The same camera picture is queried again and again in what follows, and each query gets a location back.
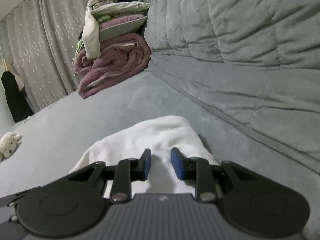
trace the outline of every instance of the curtain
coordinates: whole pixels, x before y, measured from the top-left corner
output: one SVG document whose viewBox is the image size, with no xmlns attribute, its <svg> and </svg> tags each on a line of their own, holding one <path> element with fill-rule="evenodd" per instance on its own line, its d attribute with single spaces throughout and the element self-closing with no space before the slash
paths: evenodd
<svg viewBox="0 0 320 240">
<path fill-rule="evenodd" d="M 0 60 L 3 59 L 3 54 L 2 54 L 2 51 L 1 51 L 1 43 L 0 43 Z"/>
<path fill-rule="evenodd" d="M 25 81 L 35 112 L 77 88 L 72 58 L 88 0 L 25 0 L 0 23 L 5 59 Z"/>
</svg>

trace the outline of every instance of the sofa backrest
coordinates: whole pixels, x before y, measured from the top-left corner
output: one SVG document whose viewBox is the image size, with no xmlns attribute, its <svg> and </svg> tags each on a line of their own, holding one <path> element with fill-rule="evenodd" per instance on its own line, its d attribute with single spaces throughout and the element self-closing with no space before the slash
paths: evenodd
<svg viewBox="0 0 320 240">
<path fill-rule="evenodd" d="M 236 65 L 320 68 L 320 0 L 145 0 L 153 51 Z"/>
</svg>

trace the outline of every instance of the blue gripper pad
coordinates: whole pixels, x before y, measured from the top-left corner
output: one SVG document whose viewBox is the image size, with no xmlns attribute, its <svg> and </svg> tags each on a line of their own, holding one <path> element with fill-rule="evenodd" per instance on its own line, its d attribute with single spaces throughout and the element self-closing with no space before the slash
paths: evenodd
<svg viewBox="0 0 320 240">
<path fill-rule="evenodd" d="M 178 153 L 176 152 L 177 148 L 172 148 L 170 153 L 171 164 L 176 172 L 178 179 L 184 179 L 184 170 L 182 167 L 182 160 L 179 158 Z"/>
<path fill-rule="evenodd" d="M 144 163 L 143 163 L 143 179 L 146 180 L 148 178 L 148 174 L 151 167 L 151 151 L 147 149 L 148 153 L 145 157 Z"/>
</svg>

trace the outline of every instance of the pile of laundry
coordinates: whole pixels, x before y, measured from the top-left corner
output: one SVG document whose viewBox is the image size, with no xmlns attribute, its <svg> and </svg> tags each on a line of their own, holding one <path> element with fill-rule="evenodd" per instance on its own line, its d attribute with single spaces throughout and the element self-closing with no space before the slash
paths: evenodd
<svg viewBox="0 0 320 240">
<path fill-rule="evenodd" d="M 72 62 L 81 76 L 78 92 L 87 98 L 142 71 L 150 48 L 137 34 L 150 3 L 138 0 L 89 0 L 83 32 Z"/>
</svg>

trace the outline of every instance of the gray sofa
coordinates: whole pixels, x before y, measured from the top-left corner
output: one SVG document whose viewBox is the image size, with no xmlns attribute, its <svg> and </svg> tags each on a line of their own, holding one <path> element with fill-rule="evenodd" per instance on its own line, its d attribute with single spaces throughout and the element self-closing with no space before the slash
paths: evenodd
<svg viewBox="0 0 320 240">
<path fill-rule="evenodd" d="M 143 0 L 151 61 L 85 100 L 77 92 L 15 128 L 0 197 L 66 175 L 95 141 L 165 115 L 190 121 L 218 162 L 302 193 L 320 239 L 320 0 Z"/>
</svg>

